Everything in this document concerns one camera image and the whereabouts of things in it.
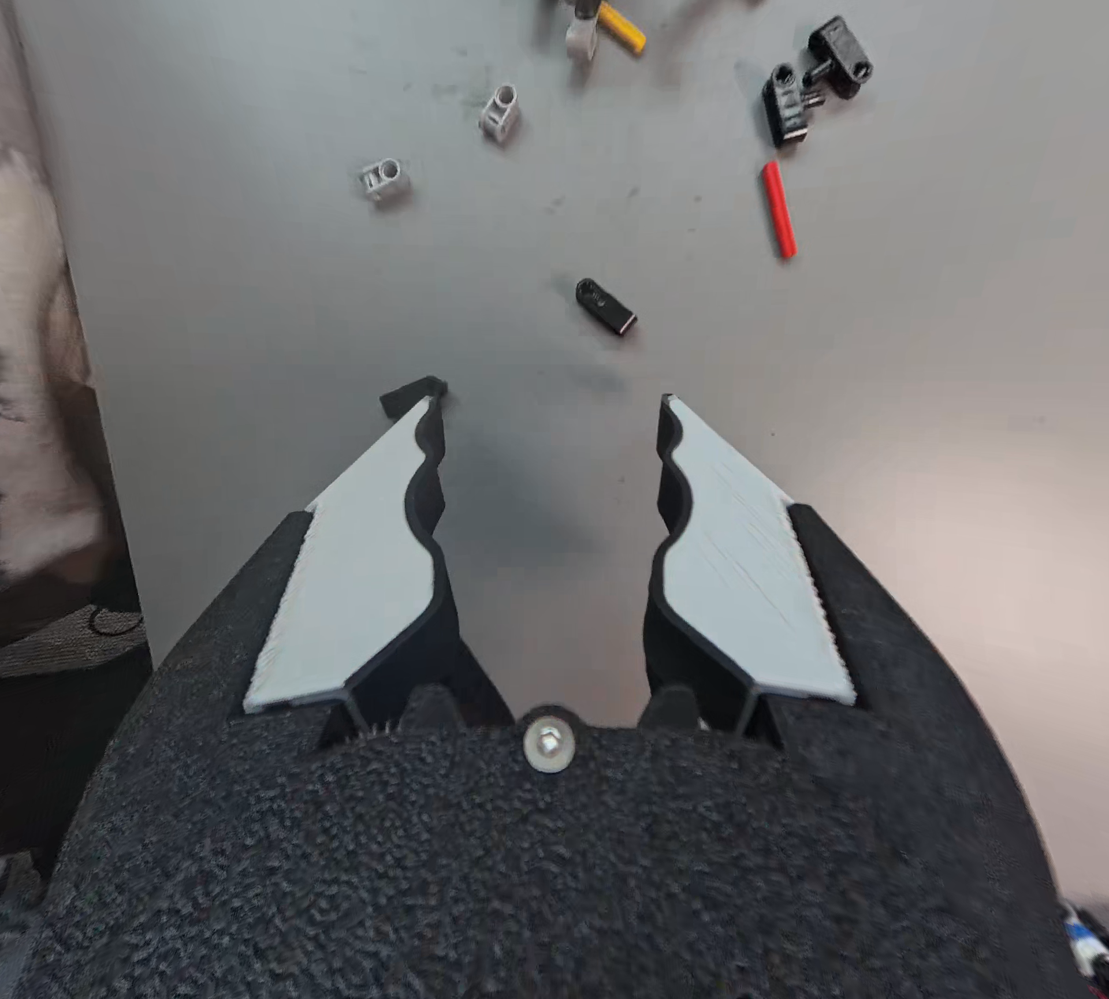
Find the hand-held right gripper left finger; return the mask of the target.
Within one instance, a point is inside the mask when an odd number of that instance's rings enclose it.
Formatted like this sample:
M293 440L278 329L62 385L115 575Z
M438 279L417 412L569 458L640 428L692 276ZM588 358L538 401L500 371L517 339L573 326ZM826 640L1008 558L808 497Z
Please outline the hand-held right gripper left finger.
M244 713L340 703L352 714L400 714L414 689L445 680L460 643L435 541L445 452L440 398L413 398L308 504Z

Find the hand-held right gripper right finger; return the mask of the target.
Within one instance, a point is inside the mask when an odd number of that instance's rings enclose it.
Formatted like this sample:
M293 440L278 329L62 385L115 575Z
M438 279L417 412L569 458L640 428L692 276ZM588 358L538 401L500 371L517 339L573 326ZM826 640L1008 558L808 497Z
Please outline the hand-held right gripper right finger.
M675 394L658 409L643 723L745 735L765 699L857 707L794 500Z

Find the black toy beam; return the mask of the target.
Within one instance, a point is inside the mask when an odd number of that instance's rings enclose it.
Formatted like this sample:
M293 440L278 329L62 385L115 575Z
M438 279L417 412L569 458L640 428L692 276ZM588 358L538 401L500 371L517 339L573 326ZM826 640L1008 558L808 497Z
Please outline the black toy beam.
M404 383L389 393L383 393L379 402L381 404L381 412L395 424L423 399L441 400L448 393L449 388L446 381L440 377L426 375L413 383Z

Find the black toy piece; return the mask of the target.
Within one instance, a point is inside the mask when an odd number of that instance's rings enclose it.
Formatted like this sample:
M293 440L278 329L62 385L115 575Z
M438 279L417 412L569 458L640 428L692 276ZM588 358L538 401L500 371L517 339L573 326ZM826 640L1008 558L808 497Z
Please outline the black toy piece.
M615 295L589 277L576 283L574 300L594 322L620 338L624 337L638 320L637 314L622 300L617 299Z

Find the grey desk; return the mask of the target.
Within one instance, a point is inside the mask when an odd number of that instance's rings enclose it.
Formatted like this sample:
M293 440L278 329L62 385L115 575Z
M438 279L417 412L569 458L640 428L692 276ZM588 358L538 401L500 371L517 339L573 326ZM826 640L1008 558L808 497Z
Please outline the grey desk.
M609 1L645 52L583 68L548 0L14 0L155 663L434 374L464 638L516 713L632 722L673 393L939 648L1106 900L1107 0ZM763 86L834 16L873 77L779 151Z

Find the person's clothing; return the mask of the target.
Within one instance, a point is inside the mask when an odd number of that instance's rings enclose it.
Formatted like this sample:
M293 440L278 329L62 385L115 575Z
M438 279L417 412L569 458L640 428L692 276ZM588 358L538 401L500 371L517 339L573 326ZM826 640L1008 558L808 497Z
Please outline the person's clothing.
M45 884L153 664L14 0L1 99L1 852Z

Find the red toy axle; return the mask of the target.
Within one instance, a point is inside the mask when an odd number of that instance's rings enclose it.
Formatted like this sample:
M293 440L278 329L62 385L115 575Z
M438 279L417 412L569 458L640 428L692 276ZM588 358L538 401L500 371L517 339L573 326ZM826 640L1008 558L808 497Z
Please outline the red toy axle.
M764 164L761 170L761 182L780 258L795 258L797 256L797 238L777 160L770 160Z

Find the grey toy connector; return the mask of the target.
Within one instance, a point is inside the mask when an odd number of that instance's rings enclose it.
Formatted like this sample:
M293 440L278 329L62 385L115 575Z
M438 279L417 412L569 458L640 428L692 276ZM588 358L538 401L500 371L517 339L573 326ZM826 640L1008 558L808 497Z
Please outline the grey toy connector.
M357 172L365 197L374 205L391 205L411 191L410 176L396 159L381 159L363 166Z
M511 137L521 118L517 88L512 83L500 84L481 109L478 128L484 137L497 146Z

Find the black toy connector assembly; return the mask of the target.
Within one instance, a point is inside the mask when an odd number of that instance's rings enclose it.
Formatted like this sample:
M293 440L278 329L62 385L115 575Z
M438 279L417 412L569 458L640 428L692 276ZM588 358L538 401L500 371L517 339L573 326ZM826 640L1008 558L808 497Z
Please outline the black toy connector assembly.
M779 64L769 75L762 102L773 147L797 146L807 137L810 114L833 94L857 96L874 73L874 64L843 16L834 16L808 35L812 62L803 71Z

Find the partly built toy car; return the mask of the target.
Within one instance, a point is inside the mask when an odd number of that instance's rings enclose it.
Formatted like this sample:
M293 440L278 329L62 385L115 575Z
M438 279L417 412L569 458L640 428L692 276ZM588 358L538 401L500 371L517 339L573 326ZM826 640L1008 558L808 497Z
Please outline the partly built toy car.
M1088 908L1061 899L1065 932L1079 973L1095 997L1108 997L1108 929Z

